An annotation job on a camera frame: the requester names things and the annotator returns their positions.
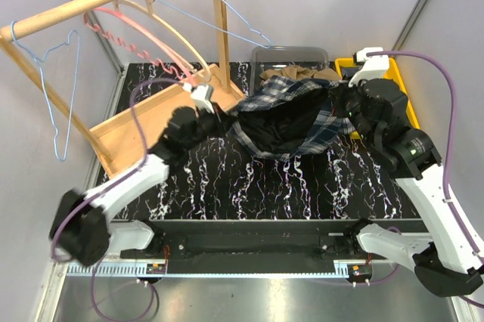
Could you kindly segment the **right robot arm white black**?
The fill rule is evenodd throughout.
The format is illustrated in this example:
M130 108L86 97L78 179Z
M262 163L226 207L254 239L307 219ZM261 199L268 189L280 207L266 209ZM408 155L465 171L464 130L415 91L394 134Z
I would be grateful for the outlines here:
M388 79L346 82L335 90L334 108L347 118L377 163L407 194L431 240L388 231L361 219L345 232L344 252L353 259L381 255L410 271L440 297L469 296L483 285L482 239L448 188L442 158L429 135L411 125L408 97Z

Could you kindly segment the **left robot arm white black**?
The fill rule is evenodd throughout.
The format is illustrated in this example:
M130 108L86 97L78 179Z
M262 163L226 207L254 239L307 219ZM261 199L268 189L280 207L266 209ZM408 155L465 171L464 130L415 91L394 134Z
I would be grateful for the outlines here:
M223 137L234 117L179 107L158 141L129 169L84 193L72 189L60 200L49 237L51 249L86 267L109 253L138 250L146 258L163 251L157 229L146 221L114 222L116 215L145 191L165 182L182 167L189 151L207 138Z

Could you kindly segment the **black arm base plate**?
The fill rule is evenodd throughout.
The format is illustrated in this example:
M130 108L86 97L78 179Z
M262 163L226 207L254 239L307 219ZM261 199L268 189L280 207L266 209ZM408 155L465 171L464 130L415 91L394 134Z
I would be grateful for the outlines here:
M121 252L124 259L192 259L199 255L300 255L306 259L366 260L349 237L355 220L155 221L157 254Z

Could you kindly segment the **light wooden hanger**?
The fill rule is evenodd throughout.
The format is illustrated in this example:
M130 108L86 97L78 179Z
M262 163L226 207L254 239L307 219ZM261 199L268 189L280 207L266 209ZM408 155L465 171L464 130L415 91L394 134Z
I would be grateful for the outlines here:
M120 5L127 5L132 9L135 9L138 12L146 15L150 19L158 22L158 24L164 26L168 31L170 31L201 63L203 69L206 71L206 75L203 76L203 81L208 83L212 78L212 73L207 62L203 59L200 53L194 48L194 46L179 32L177 31L172 25L167 23L164 19L158 16L153 9L153 3L156 0L144 0L145 5L140 5L137 2L131 0L114 0L113 6L115 12L117 14L121 14L121 10L119 9Z

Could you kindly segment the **navy plaid skirt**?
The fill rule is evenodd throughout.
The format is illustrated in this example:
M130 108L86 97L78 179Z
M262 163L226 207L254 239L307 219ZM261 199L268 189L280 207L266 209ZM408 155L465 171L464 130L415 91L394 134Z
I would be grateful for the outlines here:
M230 133L256 158L286 161L320 154L355 131L334 110L338 81L272 76L231 110Z

